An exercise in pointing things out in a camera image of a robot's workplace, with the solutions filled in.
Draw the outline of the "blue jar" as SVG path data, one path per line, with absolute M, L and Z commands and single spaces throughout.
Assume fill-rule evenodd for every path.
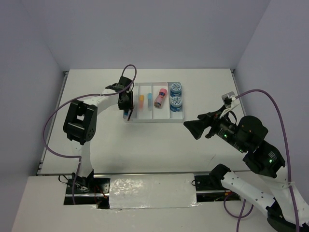
M 180 112 L 182 110 L 183 101 L 179 96 L 172 97 L 170 100 L 170 110 L 173 112 Z
M 179 82 L 172 83 L 170 85 L 170 96 L 176 97 L 181 96 L 182 94 L 182 85 Z

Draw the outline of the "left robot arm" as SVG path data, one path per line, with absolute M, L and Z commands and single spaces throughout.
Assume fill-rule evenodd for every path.
M 95 186 L 94 169 L 91 164 L 90 141 L 97 129 L 97 117 L 107 108 L 118 105 L 124 113 L 134 109 L 133 81 L 121 76 L 115 84 L 85 100 L 70 103 L 63 131 L 71 142 L 73 154 L 79 157 L 78 170 L 72 174 L 74 188 L 84 193 L 91 192 Z

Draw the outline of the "pink tube of markers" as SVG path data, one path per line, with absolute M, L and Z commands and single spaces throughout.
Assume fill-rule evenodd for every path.
M 167 90 L 165 88 L 161 88 L 158 96 L 156 97 L 155 101 L 154 101 L 154 107 L 155 108 L 161 108 L 164 102 L 164 99 L 166 97 L 167 94 Z

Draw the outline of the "orange highlighter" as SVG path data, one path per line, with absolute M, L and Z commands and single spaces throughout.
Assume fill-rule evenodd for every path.
M 144 108 L 144 101 L 139 101 L 139 111 L 142 112 Z

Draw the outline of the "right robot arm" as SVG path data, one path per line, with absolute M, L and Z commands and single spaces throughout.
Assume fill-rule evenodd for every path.
M 287 163 L 280 151 L 264 140 L 267 128 L 254 116 L 244 116 L 238 124 L 232 123 L 228 115 L 223 115 L 224 109 L 198 115 L 196 120 L 183 124 L 196 140 L 209 128 L 207 139 L 217 135 L 243 153 L 244 163 L 265 182 L 271 194 L 263 193 L 242 180 L 223 164 L 218 164 L 209 173 L 211 186 L 229 189 L 250 202 L 278 232 L 307 232 L 309 206 L 289 182 Z

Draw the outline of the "blue highlighter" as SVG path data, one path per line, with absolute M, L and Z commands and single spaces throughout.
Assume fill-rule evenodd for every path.
M 152 102 L 152 100 L 150 101 L 150 100 L 148 100 L 148 99 L 147 99 L 147 101 L 148 101 L 148 110 L 149 110 L 149 111 L 152 111 L 153 102 Z

